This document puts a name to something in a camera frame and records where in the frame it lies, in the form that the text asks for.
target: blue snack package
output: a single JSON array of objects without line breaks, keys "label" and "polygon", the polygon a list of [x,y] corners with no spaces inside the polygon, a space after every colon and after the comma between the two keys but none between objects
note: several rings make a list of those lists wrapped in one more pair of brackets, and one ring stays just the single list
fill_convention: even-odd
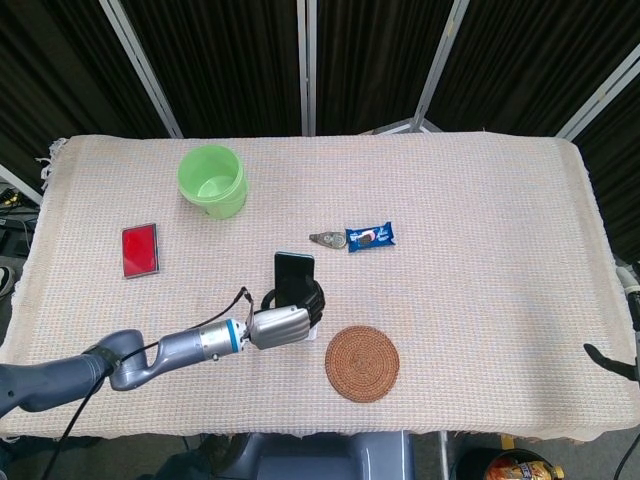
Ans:
[{"label": "blue snack package", "polygon": [[347,228],[347,244],[349,245],[349,253],[366,248],[395,245],[391,222],[387,222],[380,227],[361,228],[358,230]]}]

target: black curtain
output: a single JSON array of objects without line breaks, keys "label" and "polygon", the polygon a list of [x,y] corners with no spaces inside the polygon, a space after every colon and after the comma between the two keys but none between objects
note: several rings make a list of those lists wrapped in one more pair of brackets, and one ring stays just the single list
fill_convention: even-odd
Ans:
[{"label": "black curtain", "polygon": [[59,137],[167,132],[97,0],[0,3],[0,163],[39,188]]},{"label": "black curtain", "polygon": [[301,133],[295,0],[127,0],[186,137]]},{"label": "black curtain", "polygon": [[640,261],[640,77],[575,139],[614,253]]},{"label": "black curtain", "polygon": [[452,0],[318,1],[318,135],[413,117]]},{"label": "black curtain", "polygon": [[472,0],[427,118],[555,135],[638,43],[637,0]]}]

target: green cup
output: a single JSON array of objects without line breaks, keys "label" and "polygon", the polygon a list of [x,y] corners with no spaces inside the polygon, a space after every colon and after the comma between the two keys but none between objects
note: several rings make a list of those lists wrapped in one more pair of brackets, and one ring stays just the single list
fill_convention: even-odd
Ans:
[{"label": "green cup", "polygon": [[206,145],[187,153],[178,167],[178,186],[184,198],[217,219],[236,214],[249,190],[242,162],[220,145]]}]

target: black phone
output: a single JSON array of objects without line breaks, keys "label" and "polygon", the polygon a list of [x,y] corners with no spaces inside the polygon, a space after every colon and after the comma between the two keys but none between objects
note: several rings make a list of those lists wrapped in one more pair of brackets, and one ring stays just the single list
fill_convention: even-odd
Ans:
[{"label": "black phone", "polygon": [[276,252],[276,308],[296,305],[308,295],[305,280],[313,280],[314,266],[311,255]]}]

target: woven coaster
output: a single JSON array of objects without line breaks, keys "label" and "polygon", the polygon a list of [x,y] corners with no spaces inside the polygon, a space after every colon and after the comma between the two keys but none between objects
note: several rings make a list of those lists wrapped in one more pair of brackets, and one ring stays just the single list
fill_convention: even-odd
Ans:
[{"label": "woven coaster", "polygon": [[349,327],[327,347],[324,360],[333,388],[352,402],[381,399],[393,388],[400,358],[391,340],[371,327]]}]

